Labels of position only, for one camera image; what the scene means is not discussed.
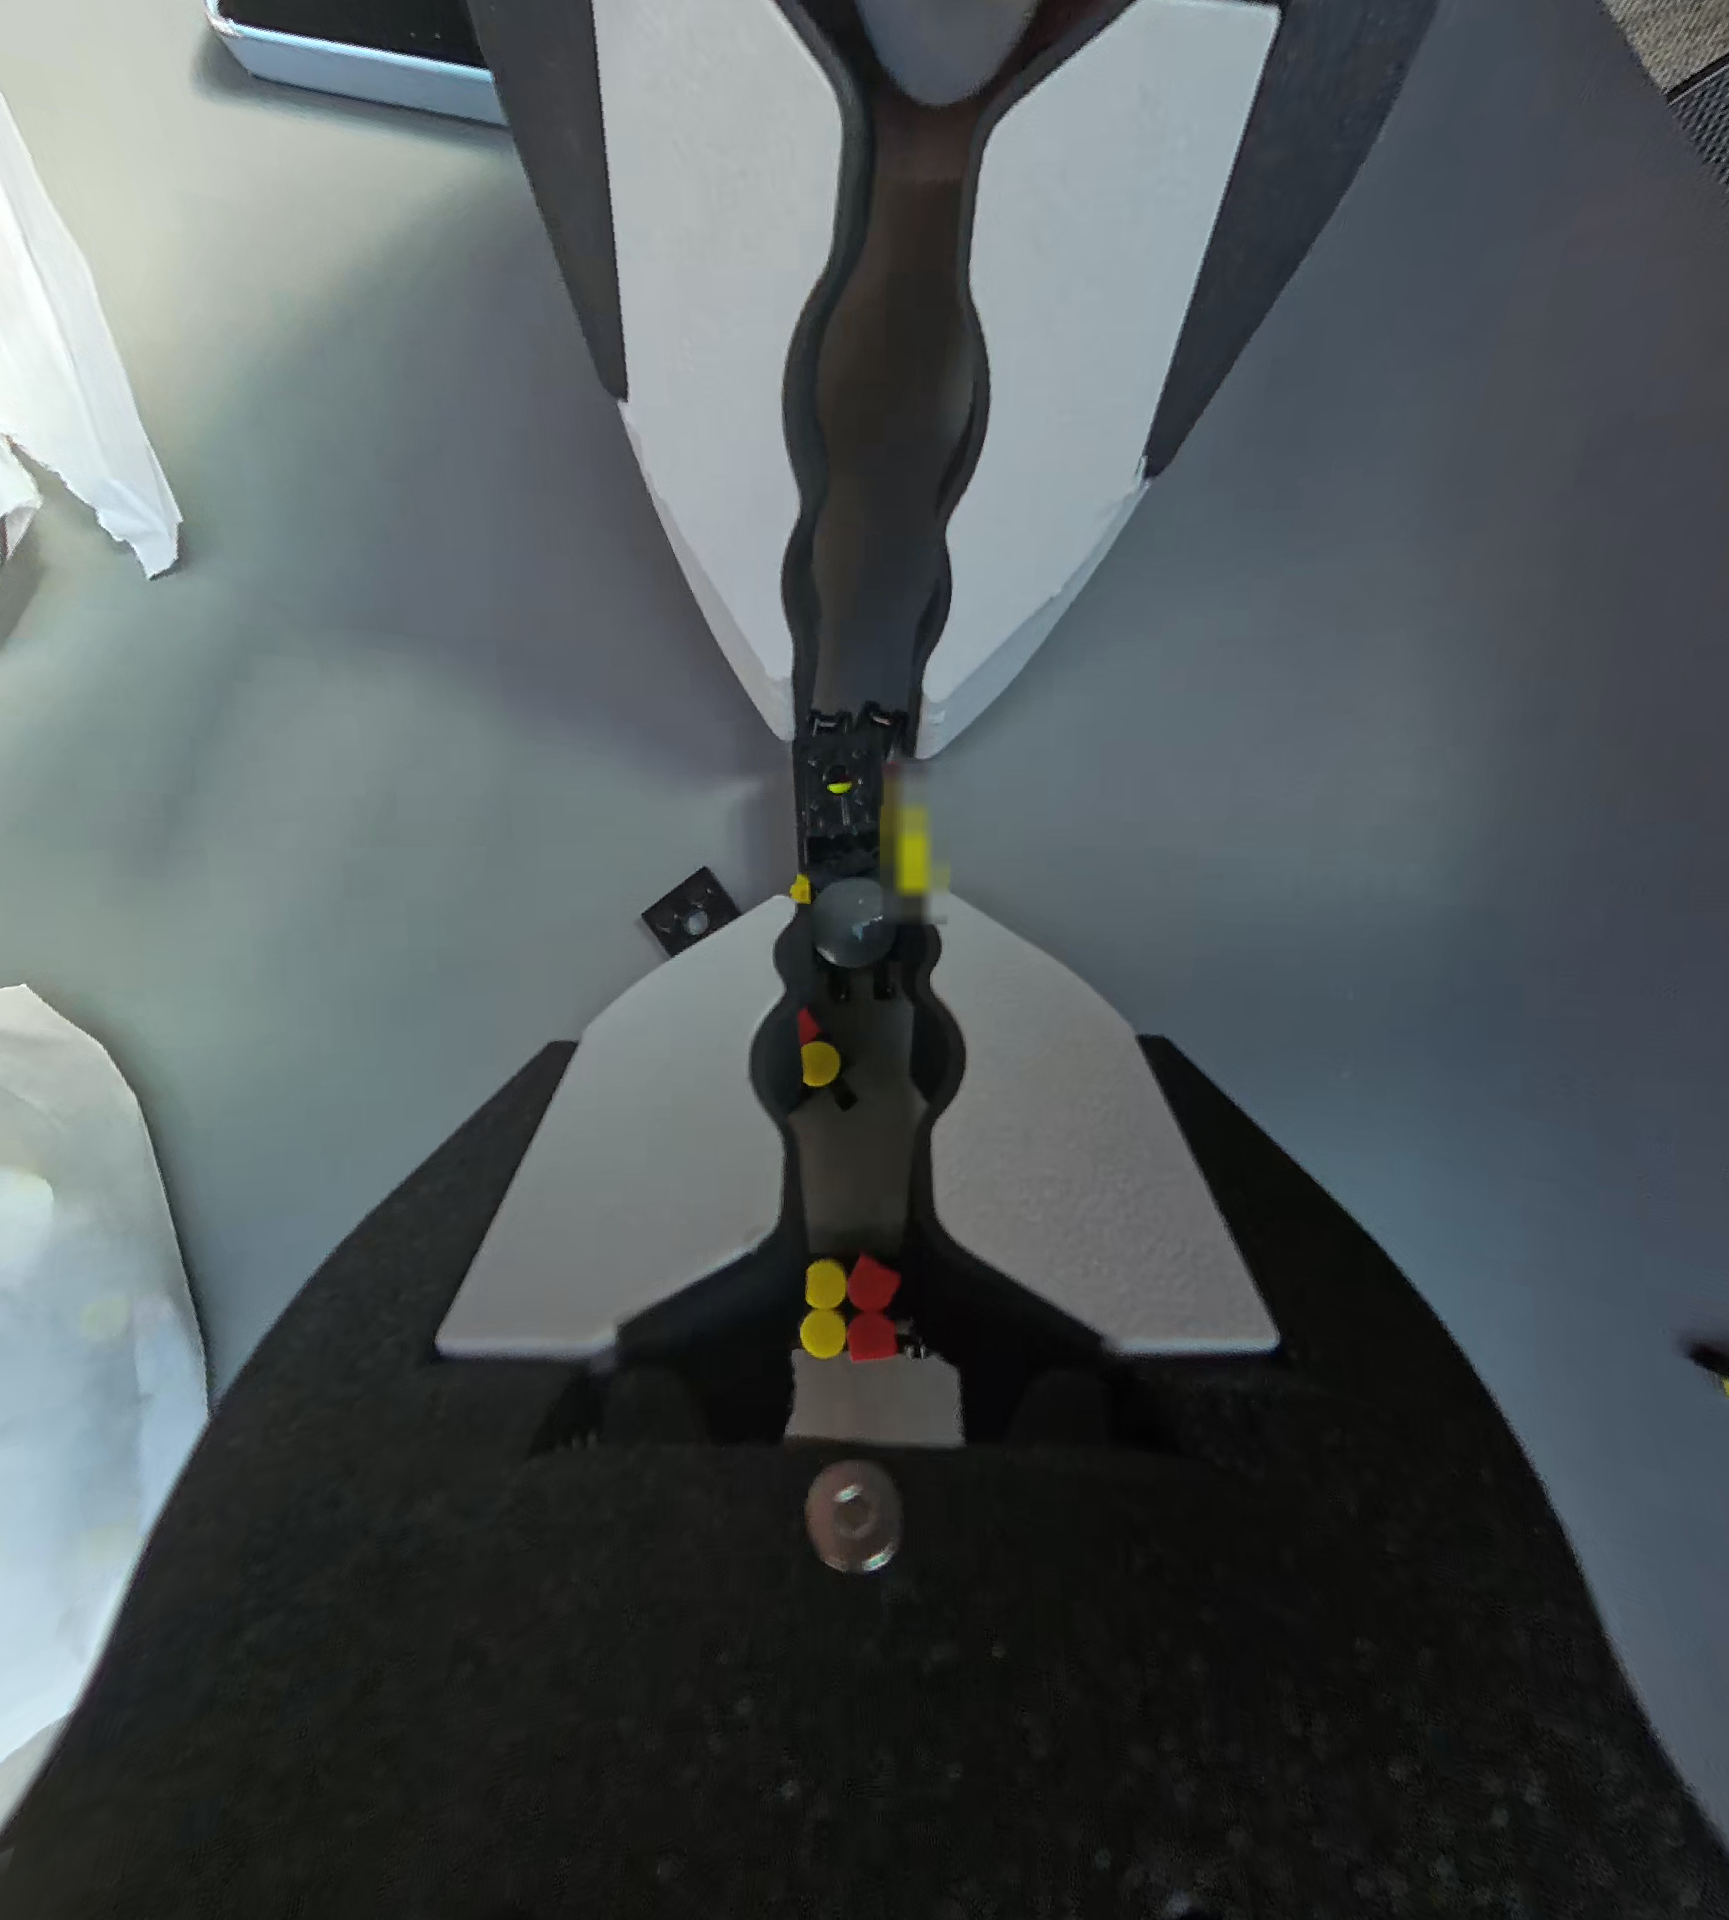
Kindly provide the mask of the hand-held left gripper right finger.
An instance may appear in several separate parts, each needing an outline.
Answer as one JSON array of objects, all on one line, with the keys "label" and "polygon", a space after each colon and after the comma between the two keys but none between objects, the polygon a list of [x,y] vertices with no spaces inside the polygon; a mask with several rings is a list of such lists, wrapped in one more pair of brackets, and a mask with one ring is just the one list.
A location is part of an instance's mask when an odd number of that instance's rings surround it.
[{"label": "hand-held left gripper right finger", "polygon": [[1273,1356],[1132,1017],[960,892],[930,981],[962,1047],[930,1146],[942,1230],[1115,1356]]}]

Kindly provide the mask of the black smartphone blue case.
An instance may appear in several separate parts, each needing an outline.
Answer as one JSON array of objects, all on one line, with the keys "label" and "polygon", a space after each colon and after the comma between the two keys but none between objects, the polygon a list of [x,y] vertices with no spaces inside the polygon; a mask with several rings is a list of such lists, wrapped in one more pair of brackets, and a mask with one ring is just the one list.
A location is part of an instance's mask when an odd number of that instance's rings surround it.
[{"label": "black smartphone blue case", "polygon": [[463,0],[207,0],[207,23],[273,85],[508,125]]}]

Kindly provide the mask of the large plain white paper bag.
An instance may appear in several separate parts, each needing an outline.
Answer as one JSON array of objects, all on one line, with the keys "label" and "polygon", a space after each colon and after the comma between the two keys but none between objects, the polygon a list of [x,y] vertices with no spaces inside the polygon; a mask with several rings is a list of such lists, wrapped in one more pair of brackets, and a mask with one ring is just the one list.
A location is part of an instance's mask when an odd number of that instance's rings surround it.
[{"label": "large plain white paper bag", "polygon": [[207,1417],[143,1107],[99,1036],[0,988],[0,1763],[81,1699]]}]

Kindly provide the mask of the black red yellow lego build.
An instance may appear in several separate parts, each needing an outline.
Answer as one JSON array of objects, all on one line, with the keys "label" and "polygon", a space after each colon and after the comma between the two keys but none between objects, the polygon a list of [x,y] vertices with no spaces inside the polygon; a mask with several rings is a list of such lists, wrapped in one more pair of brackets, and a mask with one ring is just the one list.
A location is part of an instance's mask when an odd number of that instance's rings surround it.
[{"label": "black red yellow lego build", "polygon": [[907,758],[907,711],[812,710],[796,732],[796,891],[835,997],[851,973],[870,997],[902,995],[902,937],[946,892],[946,844]]}]

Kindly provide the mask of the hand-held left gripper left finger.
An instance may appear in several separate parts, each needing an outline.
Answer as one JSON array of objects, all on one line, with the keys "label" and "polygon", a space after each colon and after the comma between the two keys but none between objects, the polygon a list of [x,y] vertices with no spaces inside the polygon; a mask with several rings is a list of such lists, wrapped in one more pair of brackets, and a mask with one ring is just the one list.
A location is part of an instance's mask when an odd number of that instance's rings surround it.
[{"label": "hand-held left gripper left finger", "polygon": [[574,1045],[444,1358],[609,1358],[792,1223],[796,995],[770,892],[624,988]]}]

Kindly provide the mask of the small black square lego piece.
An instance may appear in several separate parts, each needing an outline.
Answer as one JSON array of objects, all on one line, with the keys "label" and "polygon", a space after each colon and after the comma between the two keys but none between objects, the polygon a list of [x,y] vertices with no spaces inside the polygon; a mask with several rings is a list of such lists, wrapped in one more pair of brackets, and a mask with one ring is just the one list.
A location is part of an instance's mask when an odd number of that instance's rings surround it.
[{"label": "small black square lego piece", "polygon": [[672,880],[661,899],[638,905],[638,924],[655,933],[655,943],[666,956],[706,943],[711,933],[734,924],[740,905],[734,892],[721,891],[718,868],[688,868],[685,880]]}]

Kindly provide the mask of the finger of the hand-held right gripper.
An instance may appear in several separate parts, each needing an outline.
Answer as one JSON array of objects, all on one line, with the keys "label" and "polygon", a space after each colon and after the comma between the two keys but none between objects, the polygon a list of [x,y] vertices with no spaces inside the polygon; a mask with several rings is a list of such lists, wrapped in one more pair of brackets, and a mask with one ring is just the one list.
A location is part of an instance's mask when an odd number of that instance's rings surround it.
[{"label": "finger of the hand-held right gripper", "polygon": [[796,732],[792,345],[835,261],[844,85],[801,5],[595,0],[624,430],[678,573],[770,732]]},{"label": "finger of the hand-held right gripper", "polygon": [[1146,499],[1146,442],[1273,32],[1273,5],[1119,5],[986,138],[969,310],[992,402],[946,523],[918,758],[1020,678]]}]

